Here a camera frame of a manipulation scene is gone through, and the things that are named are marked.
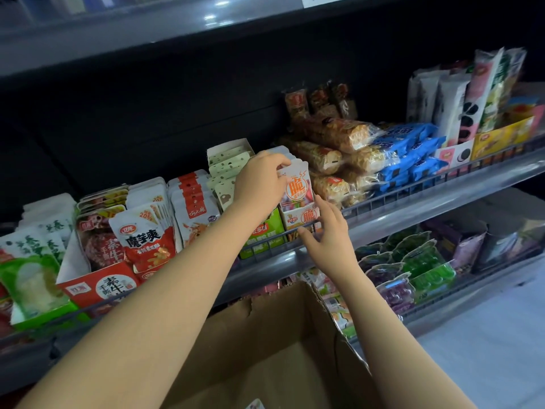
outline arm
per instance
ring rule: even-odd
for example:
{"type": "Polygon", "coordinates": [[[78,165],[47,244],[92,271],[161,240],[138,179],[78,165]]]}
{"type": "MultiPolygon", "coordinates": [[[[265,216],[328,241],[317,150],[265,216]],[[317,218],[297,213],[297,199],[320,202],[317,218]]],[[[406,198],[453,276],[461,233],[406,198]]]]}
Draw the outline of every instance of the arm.
{"type": "Polygon", "coordinates": [[[321,242],[304,228],[298,231],[316,266],[346,301],[385,405],[396,409],[474,408],[361,271],[341,212],[319,196],[316,199],[324,225],[321,242]]]}
{"type": "Polygon", "coordinates": [[[97,324],[18,408],[158,408],[238,252],[285,191],[279,164],[290,161],[266,152],[250,159],[222,217],[97,324]]]}

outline black shelf back panel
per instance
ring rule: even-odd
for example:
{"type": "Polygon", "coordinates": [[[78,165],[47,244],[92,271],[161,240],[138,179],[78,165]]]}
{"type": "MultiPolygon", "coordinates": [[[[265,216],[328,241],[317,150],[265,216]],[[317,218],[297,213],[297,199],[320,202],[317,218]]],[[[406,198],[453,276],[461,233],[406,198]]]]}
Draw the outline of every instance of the black shelf back panel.
{"type": "Polygon", "coordinates": [[[527,76],[538,80],[544,10],[520,1],[513,12],[497,0],[405,0],[177,53],[170,44],[143,61],[113,56],[106,68],[65,78],[34,77],[0,95],[0,115],[26,132],[0,125],[11,136],[0,157],[15,172],[7,183],[4,172],[4,183],[20,190],[4,193],[0,212],[63,191],[77,197],[168,180],[206,168],[205,150],[235,138],[267,148],[288,123],[280,91],[302,81],[348,82],[360,119],[378,122],[404,119],[412,70],[471,58],[476,47],[526,45],[527,76]]]}

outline hand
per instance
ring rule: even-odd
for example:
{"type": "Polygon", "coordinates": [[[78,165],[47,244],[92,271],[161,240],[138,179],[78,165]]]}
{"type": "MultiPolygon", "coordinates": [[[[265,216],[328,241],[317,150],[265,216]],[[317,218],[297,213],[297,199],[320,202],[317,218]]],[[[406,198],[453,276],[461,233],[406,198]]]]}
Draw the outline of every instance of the hand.
{"type": "Polygon", "coordinates": [[[315,200],[324,227],[322,240],[315,240],[314,235],[306,228],[297,229],[312,261],[333,282],[354,271],[362,273],[348,235],[348,224],[341,211],[319,195],[316,195],[315,200]]]}
{"type": "Polygon", "coordinates": [[[233,206],[245,213],[254,215],[258,226],[276,208],[286,192],[288,178],[276,173],[278,165],[290,165],[291,161],[283,154],[259,152],[251,158],[236,176],[233,206]]]}

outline gray floor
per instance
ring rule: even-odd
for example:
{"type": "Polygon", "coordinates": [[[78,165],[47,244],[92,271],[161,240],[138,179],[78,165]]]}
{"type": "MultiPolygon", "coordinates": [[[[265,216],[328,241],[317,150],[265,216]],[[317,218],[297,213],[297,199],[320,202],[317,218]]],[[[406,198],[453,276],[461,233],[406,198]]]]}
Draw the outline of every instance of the gray floor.
{"type": "Polygon", "coordinates": [[[545,260],[538,277],[419,338],[480,409],[545,408],[545,260]]]}

